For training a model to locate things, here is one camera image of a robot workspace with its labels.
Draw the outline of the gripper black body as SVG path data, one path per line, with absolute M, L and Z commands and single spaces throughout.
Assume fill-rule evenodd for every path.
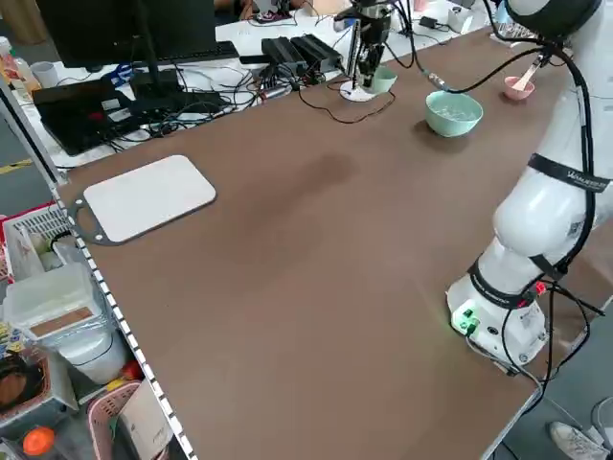
M 389 34 L 389 2 L 358 1 L 360 37 L 366 48 L 382 45 Z

